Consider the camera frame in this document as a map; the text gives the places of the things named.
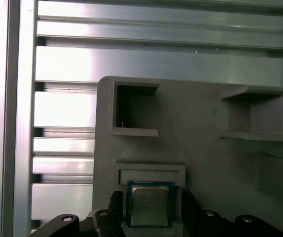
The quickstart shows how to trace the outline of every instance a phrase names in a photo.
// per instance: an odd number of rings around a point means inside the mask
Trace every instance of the metal screw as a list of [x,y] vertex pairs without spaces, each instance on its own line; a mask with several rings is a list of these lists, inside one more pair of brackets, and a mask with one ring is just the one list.
[[105,212],[105,211],[100,212],[99,215],[100,215],[100,216],[106,216],[106,215],[107,215],[107,212]]
[[208,215],[208,216],[214,216],[215,215],[215,213],[213,211],[207,211],[205,214]]
[[250,217],[248,217],[248,216],[244,216],[242,218],[242,220],[245,221],[245,222],[248,222],[248,223],[252,222],[252,219]]
[[63,221],[66,221],[66,222],[71,221],[71,220],[72,220],[72,217],[70,217],[70,216],[67,216],[67,217],[63,218]]

